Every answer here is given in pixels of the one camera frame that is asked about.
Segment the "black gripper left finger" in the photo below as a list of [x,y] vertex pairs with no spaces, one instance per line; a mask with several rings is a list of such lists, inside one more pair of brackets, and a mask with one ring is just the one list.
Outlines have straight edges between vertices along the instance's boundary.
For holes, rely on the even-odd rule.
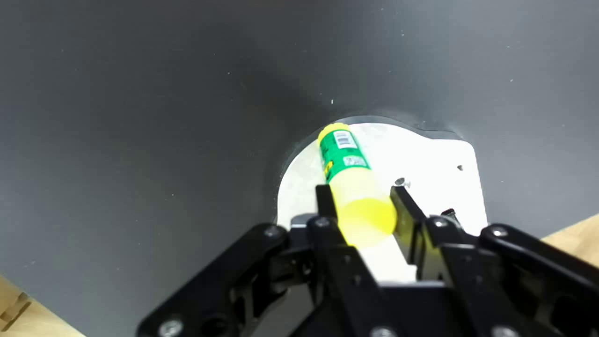
[[314,197],[316,212],[290,232],[312,302],[292,337],[406,337],[357,249],[342,240],[331,189],[316,186]]

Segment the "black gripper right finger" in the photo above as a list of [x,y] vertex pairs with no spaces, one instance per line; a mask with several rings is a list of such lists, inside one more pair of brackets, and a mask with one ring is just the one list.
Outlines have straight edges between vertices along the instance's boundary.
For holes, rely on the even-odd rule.
[[395,238],[415,268],[410,287],[425,311],[425,324],[443,337],[492,337],[500,322],[498,287],[479,240],[466,234],[453,210],[425,216],[404,187],[391,189],[397,210]]

